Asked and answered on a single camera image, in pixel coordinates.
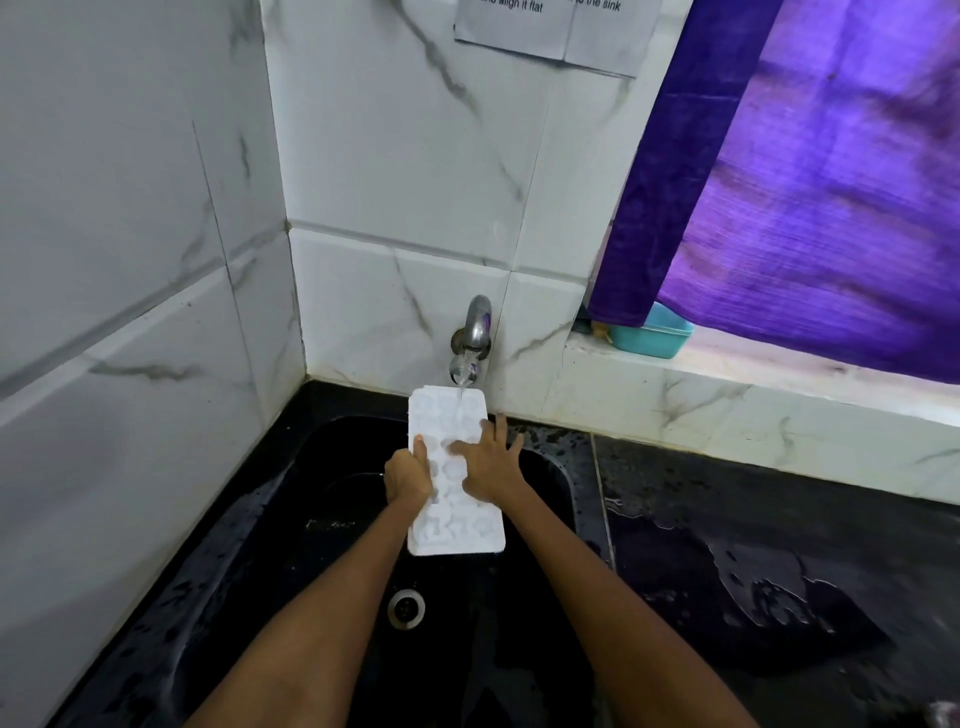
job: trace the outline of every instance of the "hand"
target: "hand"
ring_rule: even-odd
[[[503,508],[504,499],[517,485],[523,483],[520,472],[520,451],[523,435],[517,435],[507,449],[507,418],[496,416],[496,425],[489,420],[480,423],[483,435],[477,445],[461,440],[451,443],[448,450],[467,459],[467,479],[464,490],[478,500]]]
[[[417,505],[417,511],[433,495],[430,463],[426,459],[423,437],[414,438],[414,451],[399,449],[383,469],[383,484],[387,488],[387,502],[408,501]]]

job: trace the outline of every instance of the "left hand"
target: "left hand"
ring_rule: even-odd
[[[408,500],[416,503],[418,511],[433,495],[433,481],[430,479],[430,463],[426,458],[426,444],[420,435],[414,438],[414,451],[399,449],[387,461],[383,472],[383,483],[387,487],[387,502]]]

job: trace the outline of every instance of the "purple cloth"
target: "purple cloth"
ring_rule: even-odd
[[[636,149],[588,304],[641,326],[754,75],[781,0],[695,0]]]
[[[784,0],[660,300],[703,326],[960,383],[955,3]],[[627,323],[645,315],[624,303]]]

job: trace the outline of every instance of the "teal plastic container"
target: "teal plastic container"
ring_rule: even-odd
[[[662,303],[654,303],[642,327],[610,327],[610,340],[624,352],[672,359],[690,338],[694,326]]]

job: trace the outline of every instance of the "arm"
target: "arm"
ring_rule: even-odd
[[[507,421],[484,423],[464,486],[496,504],[533,551],[564,607],[614,714],[629,726],[756,728],[723,681],[585,546],[524,481],[522,435],[507,450]]]
[[[342,726],[387,579],[433,492],[426,445],[387,463],[389,504],[350,550],[285,606],[186,728]]]

